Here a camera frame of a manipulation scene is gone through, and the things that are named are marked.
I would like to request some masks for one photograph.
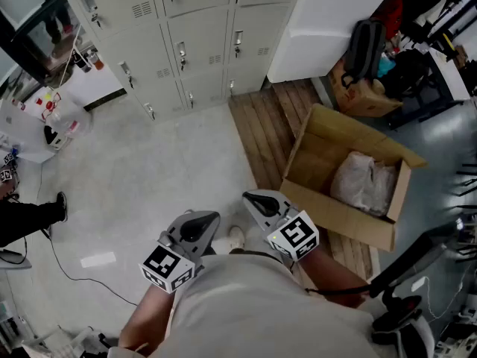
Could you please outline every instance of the cardboard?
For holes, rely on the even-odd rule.
[[[381,117],[402,106],[401,101],[376,94],[368,80],[362,79],[346,89],[341,84],[344,62],[339,60],[329,73],[329,81],[342,113],[348,116]]]
[[[388,213],[382,219],[329,197],[336,170],[351,151],[370,155],[399,171]],[[394,249],[394,223],[404,203],[411,170],[427,162],[362,123],[314,105],[291,151],[280,192],[305,210],[313,222],[386,251]]]

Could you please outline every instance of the wooden floor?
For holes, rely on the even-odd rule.
[[[295,138],[314,103],[321,102],[308,79],[273,84],[229,100],[258,188],[279,190]],[[360,277],[373,275],[368,245],[326,230],[320,232],[320,244]]]

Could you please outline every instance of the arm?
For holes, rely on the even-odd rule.
[[[300,260],[300,265],[317,288],[339,290],[367,285],[367,282],[328,256],[320,247]],[[363,303],[361,294],[326,296],[331,302],[356,308]]]
[[[121,331],[119,347],[134,351],[148,343],[140,353],[148,356],[155,351],[164,341],[173,303],[174,294],[170,295],[151,285]]]

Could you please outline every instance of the person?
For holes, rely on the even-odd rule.
[[[54,203],[41,205],[0,200],[0,248],[50,225],[68,220],[66,195],[57,194]]]
[[[312,297],[276,251],[246,251],[241,230],[230,235],[239,249],[203,257],[205,269],[181,295],[148,289],[108,358],[397,357],[394,347],[371,342],[374,318],[386,313],[379,300]],[[320,246],[299,264],[319,289],[366,285]]]

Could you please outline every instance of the locker vent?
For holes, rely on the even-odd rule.
[[[266,56],[269,51],[270,51],[270,48],[260,48],[257,54],[259,56]]]
[[[210,56],[209,65],[212,65],[213,63],[222,63],[222,56],[219,54],[217,54],[216,56]]]
[[[158,71],[156,72],[156,74],[157,74],[157,77],[158,77],[158,78],[163,78],[163,77],[167,77],[168,75],[170,75],[171,72],[169,71],[168,68],[165,68],[165,69],[163,69],[163,70],[158,70]]]
[[[149,1],[133,5],[133,15],[135,19],[152,13],[151,3]]]

